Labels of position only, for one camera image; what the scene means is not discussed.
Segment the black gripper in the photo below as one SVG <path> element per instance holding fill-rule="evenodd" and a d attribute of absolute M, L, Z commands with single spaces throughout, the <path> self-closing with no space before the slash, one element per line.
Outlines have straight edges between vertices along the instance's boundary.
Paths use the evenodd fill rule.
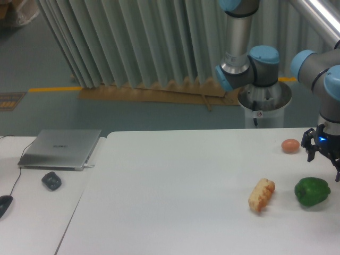
<path fill-rule="evenodd" d="M 308 154 L 307 162 L 311 162 L 315 158 L 317 146 L 312 144 L 314 140 L 319 151 L 325 156 L 332 156 L 332 165 L 336 168 L 337 173 L 335 181 L 340 180 L 340 161 L 339 161 L 339 123 L 334 123 L 326 119 L 319 119 L 316 130 L 313 128 L 304 132 L 301 140 L 301 147 Z"/>

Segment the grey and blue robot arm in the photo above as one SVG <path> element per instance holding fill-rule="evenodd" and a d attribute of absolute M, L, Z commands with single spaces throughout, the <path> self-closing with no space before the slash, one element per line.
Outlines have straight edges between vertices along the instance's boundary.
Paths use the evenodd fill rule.
<path fill-rule="evenodd" d="M 258 1 L 220 1 L 228 17 L 225 56 L 216 66 L 222 88 L 231 91 L 242 86 L 247 90 L 239 102 L 257 112 L 283 108 L 291 100 L 290 89 L 278 80 L 278 51 L 270 46 L 247 48 L 252 17 Z M 291 1 L 315 31 L 332 46 L 318 54 L 311 50 L 299 52 L 291 62 L 291 73 L 298 82 L 320 98 L 321 107 L 315 129 L 304 132 L 301 145 L 313 160 L 319 152 L 339 168 L 339 11 L 329 1 Z"/>

